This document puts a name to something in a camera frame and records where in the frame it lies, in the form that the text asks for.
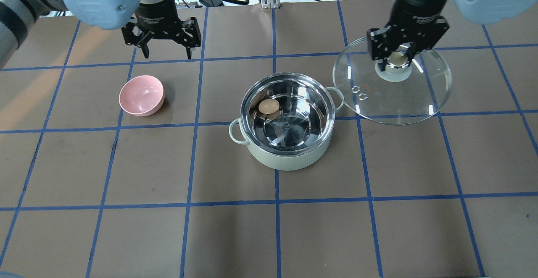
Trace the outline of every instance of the glass lid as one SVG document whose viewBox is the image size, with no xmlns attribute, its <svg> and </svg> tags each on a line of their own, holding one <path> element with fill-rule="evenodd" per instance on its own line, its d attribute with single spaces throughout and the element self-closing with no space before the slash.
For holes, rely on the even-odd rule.
<svg viewBox="0 0 538 278">
<path fill-rule="evenodd" d="M 384 62 L 371 59 L 366 37 L 348 45 L 332 70 L 345 104 L 388 125 L 417 123 L 438 113 L 452 90 L 450 69 L 436 50 L 424 50 L 409 62 L 408 47 L 400 45 Z"/>
</svg>

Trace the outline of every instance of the pot handle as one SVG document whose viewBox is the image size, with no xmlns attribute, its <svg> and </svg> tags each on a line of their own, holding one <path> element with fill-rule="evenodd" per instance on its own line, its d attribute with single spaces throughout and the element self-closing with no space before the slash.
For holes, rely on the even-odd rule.
<svg viewBox="0 0 538 278">
<path fill-rule="evenodd" d="M 236 142 L 237 144 L 245 144 L 246 146 L 248 146 L 248 144 L 250 143 L 248 140 L 238 140 L 234 137 L 234 135 L 232 134 L 232 129 L 234 128 L 234 125 L 237 125 L 239 123 L 241 118 L 237 118 L 235 119 L 231 124 L 230 126 L 228 127 L 228 134 L 230 134 L 230 138 Z"/>
<path fill-rule="evenodd" d="M 342 94 L 342 91 L 338 90 L 338 88 L 335 88 L 335 87 L 326 87 L 325 89 L 327 89 L 328 91 L 336 92 L 336 94 L 338 94 L 342 102 L 340 102 L 340 106 L 336 107 L 335 113 L 340 111 L 342 106 L 344 106 L 344 94 Z"/>
</svg>

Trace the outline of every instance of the egg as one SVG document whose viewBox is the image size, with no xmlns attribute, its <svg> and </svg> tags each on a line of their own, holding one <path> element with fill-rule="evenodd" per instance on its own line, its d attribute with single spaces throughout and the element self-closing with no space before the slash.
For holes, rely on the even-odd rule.
<svg viewBox="0 0 538 278">
<path fill-rule="evenodd" d="M 260 102 L 258 105 L 258 110 L 265 115 L 270 115 L 271 113 L 277 112 L 278 108 L 280 108 L 280 104 L 277 100 L 272 98 L 262 100 L 262 102 Z"/>
</svg>

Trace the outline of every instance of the pot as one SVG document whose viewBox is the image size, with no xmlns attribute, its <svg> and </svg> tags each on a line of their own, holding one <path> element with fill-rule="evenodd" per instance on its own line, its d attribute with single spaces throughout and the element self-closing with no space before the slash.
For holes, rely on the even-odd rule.
<svg viewBox="0 0 538 278">
<path fill-rule="evenodd" d="M 334 91 L 342 102 L 335 107 L 329 94 Z M 273 114 L 259 111 L 260 102 L 274 99 Z M 335 114 L 344 105 L 344 96 L 334 87 L 300 73 L 275 73 L 252 85 L 241 103 L 241 116 L 229 126 L 237 144 L 247 146 L 260 162 L 273 169 L 291 171 L 307 167 L 327 150 L 334 128 Z M 240 126 L 244 140 L 232 135 Z"/>
</svg>

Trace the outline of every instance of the pink bowl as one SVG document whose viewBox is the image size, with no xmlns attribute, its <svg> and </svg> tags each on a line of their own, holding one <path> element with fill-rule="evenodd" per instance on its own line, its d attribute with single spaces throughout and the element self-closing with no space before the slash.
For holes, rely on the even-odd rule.
<svg viewBox="0 0 538 278">
<path fill-rule="evenodd" d="M 131 115 L 152 115 L 163 106 L 164 101 L 163 83 L 151 75 L 131 79 L 119 92 L 119 105 Z"/>
</svg>

